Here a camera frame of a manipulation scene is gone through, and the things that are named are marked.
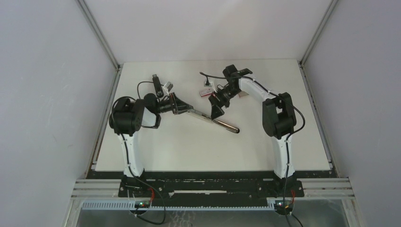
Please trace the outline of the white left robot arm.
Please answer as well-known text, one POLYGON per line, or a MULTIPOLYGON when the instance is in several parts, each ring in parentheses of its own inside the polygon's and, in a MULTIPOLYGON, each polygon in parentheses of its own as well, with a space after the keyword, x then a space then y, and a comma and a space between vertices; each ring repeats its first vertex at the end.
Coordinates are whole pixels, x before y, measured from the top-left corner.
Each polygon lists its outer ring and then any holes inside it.
POLYGON ((122 96, 115 100, 109 116, 109 126, 118 136, 124 157, 124 175, 140 178, 145 171, 139 158, 139 130, 158 129, 161 114, 179 115, 193 110, 193 106, 179 99, 175 93, 162 98, 148 93, 143 98, 122 96))

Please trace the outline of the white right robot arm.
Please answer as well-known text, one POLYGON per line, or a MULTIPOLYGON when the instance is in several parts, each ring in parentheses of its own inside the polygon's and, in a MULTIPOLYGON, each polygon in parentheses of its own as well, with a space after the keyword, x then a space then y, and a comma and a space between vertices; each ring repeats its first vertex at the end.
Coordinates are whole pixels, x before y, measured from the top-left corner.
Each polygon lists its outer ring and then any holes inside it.
POLYGON ((275 94, 251 78, 251 74, 249 69, 238 70, 235 65, 225 67, 223 78, 227 84, 209 96, 211 118, 223 116, 223 108, 228 108, 230 100, 242 91, 262 105, 262 127, 272 139, 274 173, 279 179, 273 184, 273 190, 276 195, 285 197, 292 191, 291 182, 285 178, 295 172, 291 161, 291 140, 296 125, 295 107, 289 93, 275 94))

